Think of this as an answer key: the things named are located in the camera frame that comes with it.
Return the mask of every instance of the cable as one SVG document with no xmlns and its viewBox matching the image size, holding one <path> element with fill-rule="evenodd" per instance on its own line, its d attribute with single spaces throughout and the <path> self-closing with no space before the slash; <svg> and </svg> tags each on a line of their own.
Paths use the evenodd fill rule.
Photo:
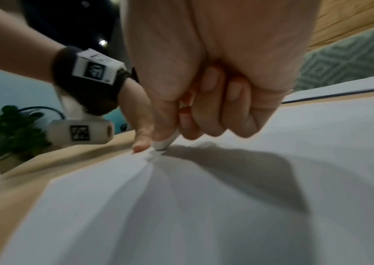
<svg viewBox="0 0 374 265">
<path fill-rule="evenodd" d="M 51 107 L 44 107 L 44 106 L 26 107 L 26 108 L 18 109 L 18 112 L 22 112 L 22 111 L 26 111 L 26 110 L 52 110 L 52 111 L 56 112 L 62 120 L 66 119 L 65 115 L 62 112 L 58 111 L 57 109 L 51 108 Z"/>
<path fill-rule="evenodd" d="M 325 95 L 325 96 L 307 97 L 307 98 L 298 99 L 298 100 L 285 101 L 285 102 L 282 102 L 282 104 L 303 102 L 303 101 L 309 101 L 309 100 L 320 100 L 320 99 L 327 99 L 327 98 L 330 98 L 330 97 L 356 95 L 356 94 L 363 94 L 363 93 L 369 93 L 369 92 L 374 92 L 374 88 L 373 89 L 367 89 L 367 90 L 358 90 L 358 91 L 351 91 L 351 92 L 343 92 L 343 93 L 332 94 L 332 95 Z"/>
</svg>

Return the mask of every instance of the table surface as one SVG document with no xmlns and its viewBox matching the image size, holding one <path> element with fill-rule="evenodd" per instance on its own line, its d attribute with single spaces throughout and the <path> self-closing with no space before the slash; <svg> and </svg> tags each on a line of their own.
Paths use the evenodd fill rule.
<svg viewBox="0 0 374 265">
<path fill-rule="evenodd" d="M 285 104 L 282 107 L 373 96 L 374 92 L 371 92 Z M 4 179 L 0 180 L 0 252 L 51 179 L 131 152 L 133 139 L 134 132 L 131 131 L 116 135 L 106 145 L 67 147 L 37 156 L 4 174 Z"/>
</svg>

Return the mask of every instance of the black wrist strap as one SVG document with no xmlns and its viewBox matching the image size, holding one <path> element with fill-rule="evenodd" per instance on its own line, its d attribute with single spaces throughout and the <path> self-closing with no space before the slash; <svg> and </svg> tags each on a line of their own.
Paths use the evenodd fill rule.
<svg viewBox="0 0 374 265">
<path fill-rule="evenodd" d="M 55 84 L 74 97 L 88 113 L 97 116 L 105 115 L 118 107 L 118 93 L 131 75 L 125 69 L 120 69 L 115 74 L 112 84 L 101 82 L 95 79 L 95 76 L 92 78 L 89 75 L 75 76 L 73 71 L 80 52 L 82 52 L 81 49 L 69 46 L 57 54 L 52 66 Z M 98 55 L 102 59 L 113 60 L 101 53 Z M 89 67 L 105 71 L 107 66 L 101 60 L 93 59 L 86 65 L 85 73 L 89 73 Z"/>
</svg>

